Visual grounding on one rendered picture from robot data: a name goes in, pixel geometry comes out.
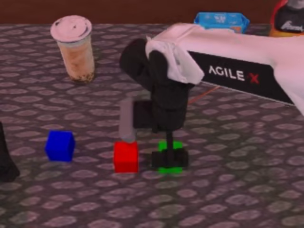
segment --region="white cup lid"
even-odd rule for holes
[[[92,23],[81,16],[73,15],[58,19],[51,26],[52,37],[60,42],[76,42],[92,31]]]

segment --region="white robotic arm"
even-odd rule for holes
[[[147,56],[153,50],[166,56],[172,80],[205,81],[294,104],[304,115],[302,36],[261,37],[179,23],[148,39]]]

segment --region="red cube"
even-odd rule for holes
[[[119,173],[138,172],[137,142],[115,142],[114,170]]]

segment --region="red letter x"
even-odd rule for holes
[[[250,80],[250,83],[257,83],[259,84],[259,81],[258,81],[258,74],[254,75],[252,73],[249,73],[249,76],[251,77],[251,80]]]

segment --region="brown background wall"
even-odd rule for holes
[[[278,0],[1,0],[0,23],[52,23],[78,14],[93,23],[193,22],[199,11],[241,12],[269,23]]]

